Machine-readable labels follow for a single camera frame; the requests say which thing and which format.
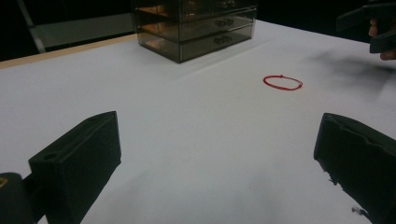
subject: rubber band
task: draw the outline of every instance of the rubber band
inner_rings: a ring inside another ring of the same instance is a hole
[[[281,87],[281,86],[277,86],[277,85],[271,84],[271,83],[269,83],[269,82],[267,81],[267,79],[268,79],[268,78],[273,78],[273,77],[286,78],[286,79],[290,79],[290,80],[296,81],[296,82],[298,82],[298,86],[297,86],[296,88],[287,88],[287,87]],[[295,91],[295,90],[300,89],[300,88],[303,86],[303,82],[302,82],[302,81],[297,80],[297,79],[292,78],[292,77],[285,77],[285,76],[283,76],[283,75],[268,76],[268,77],[265,77],[262,81],[263,81],[267,86],[270,86],[270,87],[272,87],[272,88],[279,89],[279,90],[282,90],[282,91]]]

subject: black floor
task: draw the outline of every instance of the black floor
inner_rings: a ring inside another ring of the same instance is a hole
[[[131,0],[103,0],[107,5],[100,5],[95,0],[63,0],[62,5],[58,0],[35,0],[24,2],[32,11],[34,24],[40,22],[70,21],[74,19],[92,18],[110,14],[131,11]],[[64,10],[67,7],[78,8],[75,5],[88,4],[91,7],[82,7],[79,10]],[[339,36],[361,42],[369,42],[367,35],[369,23],[341,33],[335,31],[336,18],[352,9],[365,5],[367,1],[361,0],[320,0],[314,3],[300,1],[259,1],[258,20],[269,21],[306,31],[325,35]],[[5,13],[0,16],[0,61],[20,58],[37,54],[29,30],[15,0],[2,0],[0,8]]]

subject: white tabletop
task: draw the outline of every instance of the white tabletop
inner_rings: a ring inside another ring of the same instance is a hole
[[[115,110],[122,164],[83,223],[370,223],[313,152],[325,112],[396,138],[395,69],[367,44],[263,21],[183,64],[131,40],[1,69],[0,173],[26,177],[38,151]],[[262,83],[276,74],[304,86]]]

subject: storage box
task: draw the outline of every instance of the storage box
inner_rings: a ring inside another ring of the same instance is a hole
[[[177,63],[248,40],[256,0],[135,0],[139,44]]]

